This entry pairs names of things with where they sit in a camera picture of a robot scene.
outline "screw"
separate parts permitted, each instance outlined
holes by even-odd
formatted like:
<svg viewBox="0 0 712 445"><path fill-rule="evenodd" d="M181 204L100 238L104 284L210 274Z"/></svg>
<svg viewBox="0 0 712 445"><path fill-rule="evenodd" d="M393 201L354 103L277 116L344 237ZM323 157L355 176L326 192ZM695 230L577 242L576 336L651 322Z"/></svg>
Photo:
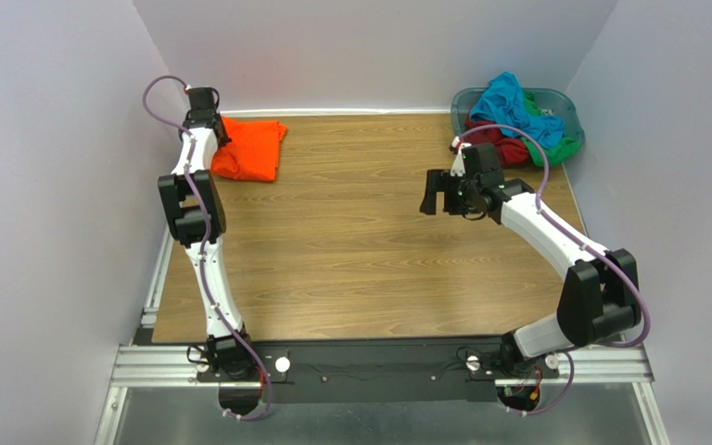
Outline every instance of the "screw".
<svg viewBox="0 0 712 445"><path fill-rule="evenodd" d="M479 369L479 366L479 357L477 357L476 355L469 356L468 359L465 361L465 367L468 368L468 370L472 373L475 373Z"/></svg>
<svg viewBox="0 0 712 445"><path fill-rule="evenodd" d="M559 369L559 359L553 354L548 354L545 356L545 365L550 369Z"/></svg>

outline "wooden table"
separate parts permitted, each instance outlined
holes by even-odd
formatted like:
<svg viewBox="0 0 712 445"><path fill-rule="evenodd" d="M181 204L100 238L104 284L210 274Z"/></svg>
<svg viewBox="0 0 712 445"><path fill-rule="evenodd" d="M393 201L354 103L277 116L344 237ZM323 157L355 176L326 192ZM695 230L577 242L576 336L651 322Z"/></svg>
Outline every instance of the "wooden table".
<svg viewBox="0 0 712 445"><path fill-rule="evenodd" d="M425 216L428 169L449 168L445 115L292 117L274 184L217 180L224 260L253 339L501 334L555 311L562 282L491 220ZM537 187L540 169L505 172ZM578 229L564 172L545 202ZM439 208L442 196L439 196ZM205 338L175 245L154 342Z"/></svg>

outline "white wall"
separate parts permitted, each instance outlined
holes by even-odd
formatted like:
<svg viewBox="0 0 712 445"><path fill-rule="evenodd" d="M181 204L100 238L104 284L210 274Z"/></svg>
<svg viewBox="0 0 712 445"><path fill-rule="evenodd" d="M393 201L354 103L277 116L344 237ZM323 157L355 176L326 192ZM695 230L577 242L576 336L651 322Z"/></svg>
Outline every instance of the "white wall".
<svg viewBox="0 0 712 445"><path fill-rule="evenodd" d="M590 234L626 247L672 443L712 443L712 3L622 0L567 89Z"/></svg>
<svg viewBox="0 0 712 445"><path fill-rule="evenodd" d="M0 1L0 443L93 441L164 224L165 72L127 1Z"/></svg>
<svg viewBox="0 0 712 445"><path fill-rule="evenodd" d="M222 109L447 108L503 70L564 90L617 0L134 0Z"/></svg>

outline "pile of clothes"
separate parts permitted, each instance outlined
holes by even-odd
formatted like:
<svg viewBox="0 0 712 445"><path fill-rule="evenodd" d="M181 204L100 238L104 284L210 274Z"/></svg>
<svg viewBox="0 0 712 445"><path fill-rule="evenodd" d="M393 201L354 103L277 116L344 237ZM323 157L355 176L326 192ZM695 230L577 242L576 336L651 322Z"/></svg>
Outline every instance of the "pile of clothes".
<svg viewBox="0 0 712 445"><path fill-rule="evenodd" d="M230 142L213 155L213 174L237 181L275 181L287 127L279 121L242 122L224 116L222 123Z"/></svg>
<svg viewBox="0 0 712 445"><path fill-rule="evenodd" d="M579 141L565 136L565 122L543 113L534 103L534 93L524 93L512 73L504 72L492 81L465 119L468 129L489 123L513 126L533 137L545 150L551 166L559 165L579 151ZM502 167L519 167L533 162L542 166L537 148L520 134L505 129L477 130L466 137L472 145L490 142Z"/></svg>

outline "wire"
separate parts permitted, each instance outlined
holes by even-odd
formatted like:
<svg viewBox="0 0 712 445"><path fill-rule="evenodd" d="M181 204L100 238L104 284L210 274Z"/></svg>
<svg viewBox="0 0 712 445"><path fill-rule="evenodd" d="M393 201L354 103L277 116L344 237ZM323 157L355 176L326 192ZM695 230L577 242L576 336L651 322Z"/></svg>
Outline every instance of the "wire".
<svg viewBox="0 0 712 445"><path fill-rule="evenodd" d="M537 392L540 392L540 385L542 385L542 370L539 366L534 366L534 372L537 374Z"/></svg>
<svg viewBox="0 0 712 445"><path fill-rule="evenodd" d="M202 200L202 196L199 193L199 190L197 190L197 185L194 183L191 177L191 172L190 172L190 165L191 165L191 160L192 157L194 156L194 150L195 146L197 145L197 139L194 137L194 135L189 131L189 129L185 128L183 125L179 125L175 122L168 121L164 118L161 118L161 116L157 115L154 113L150 107L147 104L147 95L150 93L150 90L153 88L156 83L163 81L165 79L171 79L177 82L180 82L183 86L184 89L187 90L190 88L188 84L186 84L183 79L177 77L177 76L172 76L172 75L163 75L159 76L156 79L153 80L153 82L149 83L147 87L145 88L145 91L142 93L142 107L145 109L147 114L150 115L153 119L156 121L159 121L161 123L165 123L167 125L170 125L171 127L177 128L184 134L186 134L189 138L189 152L186 155L186 163L184 165L184 178L186 180L186 183L188 184L189 188L192 191L192 194L194 197L197 199L197 204L199 205L199 209L202 211L202 218L205 221L205 234L202 236L202 241L199 244L199 275L200 275L200 281L202 282L202 287L205 292L205 297L207 298L210 306L214 308L216 311L216 314L219 316L219 319L222 320L222 323L224 324L224 327L227 328L227 330L230 332L230 334L235 338L235 341L237 341L247 352L249 355L252 356L252 358L255 360L255 362L258 365L258 368L264 375L268 375L268 371L265 368L265 363L262 362L262 359L260 355L247 343L247 341L241 337L240 334L238 334L238 331L236 331L233 326L230 324L230 322L227 321L227 319L224 317L224 313L222 313L222 309L219 307L219 305L216 303L216 300L213 298L213 296L210 293L210 288L208 286L208 279L205 276L205 266L204 263L206 262L205 260L205 246L208 244L209 238L210 238L210 215L208 214L208 210L205 207L205 202ZM219 92L216 92L216 97L217 100L216 102L219 102ZM273 385L271 383L271 378L266 378L265 379L266 383L266 388L268 389L268 397L266 398L266 404L265 408L263 409L262 413L259 413L254 416L250 417L245 417L240 414L232 413L229 410L224 410L224 415L230 416L236 420L243 421L243 422L253 422L253 421L258 421L264 419L267 415L269 410L271 409L271 403L273 401Z"/></svg>
<svg viewBox="0 0 712 445"><path fill-rule="evenodd" d="M483 211L482 214L479 216L475 216L474 218L469 218L465 215L460 215L463 217L464 220L466 221L479 221L479 220L484 220L486 216L488 216L488 213L486 211Z"/></svg>
<svg viewBox="0 0 712 445"><path fill-rule="evenodd" d="M208 364L208 362L205 361L205 360L194 360L194 359L192 359L192 358L191 358L191 349L192 349L192 348L194 348L194 350L196 350L197 352L200 353L200 358L205 357L205 352L202 351L202 350L200 350L200 348L198 348L197 346L190 346L190 347L186 348L186 359L187 359L190 363L193 363L193 364Z"/></svg>
<svg viewBox="0 0 712 445"><path fill-rule="evenodd" d="M565 356L567 357L567 361L570 363L570 374L567 376L567 383L565 383L565 388L562 389L562 392L560 392L558 396L556 396L556 399L554 399L551 403L548 403L547 405L543 406L542 408L535 409L534 411L517 410L515 408L510 408L509 406L507 406L504 409L508 413L515 413L520 415L521 417L526 417L527 415L540 415L542 413L547 413L548 411L552 410L554 406L558 405L565 398L567 393L570 391L570 388L573 386L573 377L575 377L576 373L575 364L573 363L573 357L567 351L561 351L561 353L565 354Z"/></svg>
<svg viewBox="0 0 712 445"><path fill-rule="evenodd" d="M510 388L511 390L516 390L516 389L517 389L517 392L511 393L511 394L510 394L510 397L515 397L515 396L517 396L518 394L520 394L521 392L523 392L523 389L524 389L524 387L526 386L526 383L528 382L528 380L529 380L530 378L531 378L531 375L528 375L528 376L526 377L526 379L524 379L524 381L522 381L521 383L515 385L514 387L511 387L511 388Z"/></svg>
<svg viewBox="0 0 712 445"><path fill-rule="evenodd" d="M560 224L542 207L542 192L545 190L545 185L548 184L548 175L551 169L551 167L548 165L548 157L545 155L545 150L542 149L540 143L538 143L533 137L529 136L524 131L517 129L513 126L503 125L500 123L479 125L477 127L472 128L471 130L467 130L461 133L458 137L461 141L463 141L468 135L478 132L479 130L485 130L488 128L503 128L506 130L513 131L523 137L526 137L532 143L532 145L537 149L537 151L540 153L540 157L542 158L542 182L540 183L540 188L537 189L537 194L535 197L535 205L537 206L537 212L542 215L542 217L545 218L548 223L555 227L556 230L561 232L562 235L566 236L577 245L582 246L584 250L589 252L594 258L602 261L609 269L611 269L611 272L615 273L619 277L619 279L622 280L622 283L630 290L630 293L633 294L633 297L639 303L639 308L641 308L642 310L642 319L644 322L642 332L639 334L639 336L626 343L609 342L604 344L613 348L633 348L642 344L643 341L647 338L647 336L649 336L651 323L649 309L647 308L647 304L644 301L644 298L642 298L642 294L639 291L639 288L633 284L632 280L630 280L630 278L624 272L622 272L622 269L619 269L619 267L614 264L613 261L609 260L602 252L599 252L589 244L584 243L580 239L579 235L576 235L576 233L571 232L569 229Z"/></svg>
<svg viewBox="0 0 712 445"><path fill-rule="evenodd" d="M265 374L262 373L262 370L260 367L257 367L257 370L260 372L260 397L262 398L262 391L265 388Z"/></svg>
<svg viewBox="0 0 712 445"><path fill-rule="evenodd" d="M213 90L214 93L216 93L216 103L214 103L213 106L216 109L219 109L219 90L217 90L216 88L213 88L213 87L211 87L210 89Z"/></svg>
<svg viewBox="0 0 712 445"><path fill-rule="evenodd" d="M455 351L455 358L460 362L465 362L471 355L476 355L477 357L482 357L487 355L485 352L478 350L477 348L472 348L470 346L461 346Z"/></svg>
<svg viewBox="0 0 712 445"><path fill-rule="evenodd" d="M523 387L528 382L528 380L531 378L532 374L535 374L537 376L537 386L539 387L540 382L542 381L542 371L540 370L540 367L538 365L535 365L534 369L532 369L526 376L526 379L524 379L524 381L522 381L521 383L515 385L513 388Z"/></svg>
<svg viewBox="0 0 712 445"><path fill-rule="evenodd" d="M524 375L531 375L534 370L533 364L529 364L527 369L514 370L503 370L504 374L509 377L523 378Z"/></svg>

